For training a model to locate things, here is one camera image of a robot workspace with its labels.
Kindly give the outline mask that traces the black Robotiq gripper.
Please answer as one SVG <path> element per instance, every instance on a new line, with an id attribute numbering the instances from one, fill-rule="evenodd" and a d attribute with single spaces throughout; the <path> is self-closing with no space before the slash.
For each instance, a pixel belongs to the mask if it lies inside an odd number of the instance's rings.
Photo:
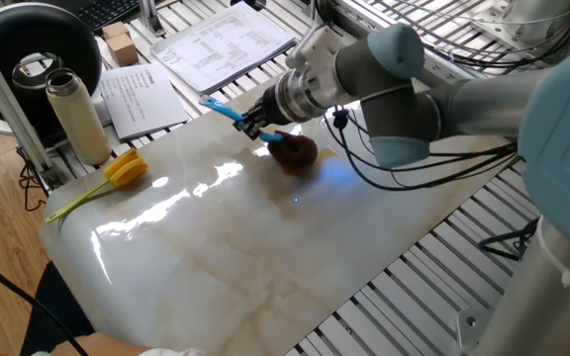
<path id="1" fill-rule="evenodd" d="M 241 114 L 237 129 L 243 132 L 251 140 L 256 140 L 262 135 L 257 125 L 288 125 L 290 120 L 281 112 L 277 99 L 273 96 L 262 96 L 255 106 L 250 107 Z"/>

